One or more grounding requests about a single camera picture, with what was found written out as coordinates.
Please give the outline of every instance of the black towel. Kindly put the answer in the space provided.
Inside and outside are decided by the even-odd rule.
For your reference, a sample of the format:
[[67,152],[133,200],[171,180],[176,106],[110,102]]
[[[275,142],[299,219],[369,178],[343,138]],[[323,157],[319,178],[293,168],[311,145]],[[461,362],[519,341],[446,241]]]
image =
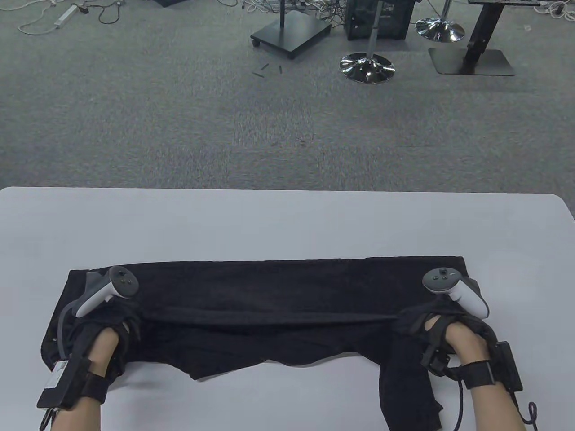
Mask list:
[[[393,331],[402,310],[433,301],[423,275],[461,257],[302,261],[162,262],[124,265],[140,283],[141,342],[126,361],[169,364],[193,379],[274,360],[303,365],[356,352],[380,365],[381,410],[391,431],[435,431],[442,407],[421,365],[423,345]],[[107,268],[101,268],[104,274]],[[84,290],[70,271],[41,353],[58,359],[62,308]]]

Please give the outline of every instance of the white vr controller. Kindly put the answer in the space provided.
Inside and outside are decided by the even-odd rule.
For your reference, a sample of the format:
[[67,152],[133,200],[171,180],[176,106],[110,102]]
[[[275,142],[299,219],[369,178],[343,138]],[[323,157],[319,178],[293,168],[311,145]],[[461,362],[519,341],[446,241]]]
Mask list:
[[74,317],[84,317],[102,302],[113,297],[128,299],[138,292],[138,280],[124,267],[111,267],[105,275],[99,272],[86,274],[86,289],[72,307]]
[[437,295],[449,295],[469,314],[479,319],[489,316],[489,306],[481,296],[479,284],[453,268],[437,268],[423,276],[423,286]]

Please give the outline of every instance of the computer tower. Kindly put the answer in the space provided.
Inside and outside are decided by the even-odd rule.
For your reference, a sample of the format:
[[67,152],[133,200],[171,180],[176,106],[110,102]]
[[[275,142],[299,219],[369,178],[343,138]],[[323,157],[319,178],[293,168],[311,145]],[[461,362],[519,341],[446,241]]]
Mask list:
[[[377,1],[348,0],[344,20],[348,40],[370,36]],[[415,2],[416,0],[384,0],[379,18],[378,39],[405,39]]]

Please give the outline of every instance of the white table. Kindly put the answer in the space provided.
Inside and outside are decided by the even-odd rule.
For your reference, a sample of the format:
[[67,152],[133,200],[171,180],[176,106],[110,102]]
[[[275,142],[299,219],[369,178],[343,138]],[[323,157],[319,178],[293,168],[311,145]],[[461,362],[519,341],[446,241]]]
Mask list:
[[[171,260],[461,255],[514,351],[540,430],[573,429],[575,222],[553,195],[6,188],[0,191],[0,421],[37,429],[40,341],[73,268]],[[381,431],[378,367],[266,363],[204,382],[132,364],[103,431]],[[433,378],[444,429],[457,385]],[[462,430],[473,430],[466,394]]]

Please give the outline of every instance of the metal pole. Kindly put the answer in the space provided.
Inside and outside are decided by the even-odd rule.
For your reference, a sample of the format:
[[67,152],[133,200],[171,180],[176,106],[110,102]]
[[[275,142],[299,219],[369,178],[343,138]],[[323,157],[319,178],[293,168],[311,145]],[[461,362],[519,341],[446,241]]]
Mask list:
[[447,19],[447,12],[449,12],[449,8],[451,7],[452,0],[445,0],[445,4],[443,5],[443,10],[441,12],[441,20],[445,21]]
[[367,44],[366,57],[368,59],[373,57],[375,51],[375,42],[377,41],[377,31],[380,26],[381,8],[384,6],[383,0],[377,2],[377,9],[375,11],[375,19],[373,20],[373,27],[371,27],[371,35],[369,36],[369,43]]
[[286,14],[286,0],[280,0],[279,2],[279,28],[283,28],[285,25],[285,14]]

